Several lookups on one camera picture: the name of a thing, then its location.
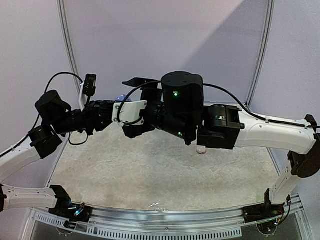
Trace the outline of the lavender earbud charging case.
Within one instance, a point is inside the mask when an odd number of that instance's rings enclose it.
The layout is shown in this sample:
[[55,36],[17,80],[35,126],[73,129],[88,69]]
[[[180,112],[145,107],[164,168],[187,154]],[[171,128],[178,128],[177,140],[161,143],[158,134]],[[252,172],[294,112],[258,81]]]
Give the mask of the lavender earbud charging case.
[[[122,94],[122,95],[116,96],[116,97],[114,98],[114,101],[115,101],[116,103],[120,103],[120,102],[123,102],[126,97],[127,97],[127,96],[126,96],[125,94]],[[132,102],[132,99],[131,99],[130,97],[128,97],[128,98],[126,99],[126,102]]]

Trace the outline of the pink earbud charging case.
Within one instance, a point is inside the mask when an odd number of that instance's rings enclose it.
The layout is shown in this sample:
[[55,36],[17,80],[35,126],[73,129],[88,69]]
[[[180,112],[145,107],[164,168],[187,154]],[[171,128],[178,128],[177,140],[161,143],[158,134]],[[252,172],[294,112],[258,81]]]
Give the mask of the pink earbud charging case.
[[196,146],[196,152],[200,155],[204,155],[207,152],[207,148],[205,146]]

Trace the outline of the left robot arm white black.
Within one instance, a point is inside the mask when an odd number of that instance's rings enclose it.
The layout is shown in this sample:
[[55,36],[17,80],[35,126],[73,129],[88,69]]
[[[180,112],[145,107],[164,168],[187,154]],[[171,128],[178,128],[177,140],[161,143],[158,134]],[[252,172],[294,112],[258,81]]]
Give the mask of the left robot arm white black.
[[[72,110],[56,90],[44,93],[35,103],[41,125],[30,130],[22,140],[0,155],[0,179],[3,181],[25,166],[43,160],[62,144],[67,133],[85,132],[88,136],[103,131],[113,122],[115,102],[90,101],[83,109]],[[0,186],[0,210],[44,207],[56,209],[63,217],[74,213],[74,205],[64,188],[14,188]]]

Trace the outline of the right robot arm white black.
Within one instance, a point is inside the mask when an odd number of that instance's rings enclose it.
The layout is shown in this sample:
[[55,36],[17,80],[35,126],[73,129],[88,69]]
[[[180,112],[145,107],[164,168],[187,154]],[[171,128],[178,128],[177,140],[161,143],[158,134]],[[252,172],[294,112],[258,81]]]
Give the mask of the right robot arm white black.
[[258,213],[269,218],[301,179],[320,170],[320,134],[312,115],[302,120],[271,118],[250,112],[243,104],[204,104],[206,84],[198,74],[175,71],[161,80],[135,77],[126,82],[142,89],[139,101],[125,98],[113,108],[112,118],[129,138],[154,129],[180,139],[186,145],[226,149],[266,147],[288,151],[284,173],[266,191]]

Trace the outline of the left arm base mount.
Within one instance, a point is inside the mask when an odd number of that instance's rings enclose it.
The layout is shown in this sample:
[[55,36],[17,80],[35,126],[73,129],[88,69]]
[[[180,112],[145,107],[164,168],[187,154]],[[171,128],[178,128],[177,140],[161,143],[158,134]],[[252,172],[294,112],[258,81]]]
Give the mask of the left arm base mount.
[[52,215],[68,219],[70,222],[88,223],[92,216],[93,208],[85,203],[71,203],[69,206],[63,208],[50,208],[48,212]]

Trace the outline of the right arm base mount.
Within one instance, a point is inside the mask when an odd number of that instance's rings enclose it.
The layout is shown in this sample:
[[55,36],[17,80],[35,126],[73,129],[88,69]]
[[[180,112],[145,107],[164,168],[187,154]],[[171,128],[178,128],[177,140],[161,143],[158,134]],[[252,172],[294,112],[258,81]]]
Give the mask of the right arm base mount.
[[291,198],[287,198],[286,200],[287,206],[289,207],[287,215],[285,215],[285,204],[271,204],[270,201],[265,201],[261,204],[245,206],[242,208],[242,212],[244,215],[244,222],[251,223],[257,222],[265,219],[275,218],[277,216],[281,216],[280,219],[276,220],[275,225],[279,225],[282,223],[289,215],[292,200]]

